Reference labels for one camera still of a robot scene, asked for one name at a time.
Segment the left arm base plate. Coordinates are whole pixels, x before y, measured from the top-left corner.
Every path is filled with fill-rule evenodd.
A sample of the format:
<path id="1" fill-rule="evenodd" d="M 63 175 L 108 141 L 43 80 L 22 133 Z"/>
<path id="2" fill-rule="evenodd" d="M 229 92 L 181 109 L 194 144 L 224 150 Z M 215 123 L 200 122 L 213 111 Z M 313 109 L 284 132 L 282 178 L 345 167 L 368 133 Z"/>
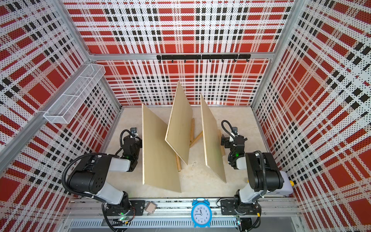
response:
<path id="1" fill-rule="evenodd" d="M 119 205 L 108 204 L 105 206 L 104 213 L 107 216 L 142 216 L 145 201 L 143 200 L 133 200 L 127 203 Z"/>

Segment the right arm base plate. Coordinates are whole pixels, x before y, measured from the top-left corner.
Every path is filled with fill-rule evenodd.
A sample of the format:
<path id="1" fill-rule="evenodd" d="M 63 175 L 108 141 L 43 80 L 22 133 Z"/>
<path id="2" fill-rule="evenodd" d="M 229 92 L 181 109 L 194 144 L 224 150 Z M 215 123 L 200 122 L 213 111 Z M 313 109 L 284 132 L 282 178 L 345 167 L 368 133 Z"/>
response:
<path id="1" fill-rule="evenodd" d="M 258 215 L 261 214 L 261 207 L 258 204 L 245 204 L 234 200 L 221 200 L 222 215 Z"/>

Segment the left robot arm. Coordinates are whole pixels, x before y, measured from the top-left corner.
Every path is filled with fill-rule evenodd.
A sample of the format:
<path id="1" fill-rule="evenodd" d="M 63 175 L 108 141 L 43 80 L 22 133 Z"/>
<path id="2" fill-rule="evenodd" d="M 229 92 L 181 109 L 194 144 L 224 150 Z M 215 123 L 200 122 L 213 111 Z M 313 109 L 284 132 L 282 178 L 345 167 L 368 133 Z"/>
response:
<path id="1" fill-rule="evenodd" d="M 113 187 L 106 179 L 109 172 L 133 172 L 141 148 L 142 139 L 138 134 L 124 130 L 114 155 L 87 153 L 75 158 L 62 172 L 62 185 L 69 193 L 98 200 L 119 214 L 126 214 L 132 209 L 128 194 Z"/>

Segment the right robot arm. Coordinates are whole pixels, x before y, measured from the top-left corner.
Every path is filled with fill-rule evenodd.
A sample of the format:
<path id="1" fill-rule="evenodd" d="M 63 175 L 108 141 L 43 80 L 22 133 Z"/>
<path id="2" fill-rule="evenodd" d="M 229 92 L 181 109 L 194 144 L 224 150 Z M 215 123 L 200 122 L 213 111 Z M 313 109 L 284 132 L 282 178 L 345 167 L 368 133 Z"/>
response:
<path id="1" fill-rule="evenodd" d="M 280 171 L 271 153 L 254 151 L 245 153 L 247 138 L 237 135 L 221 137 L 221 146 L 230 149 L 228 163 L 235 170 L 246 170 L 248 184 L 236 191 L 234 211 L 240 215 L 252 214 L 253 205 L 265 196 L 286 196 L 293 188 L 285 172 Z"/>

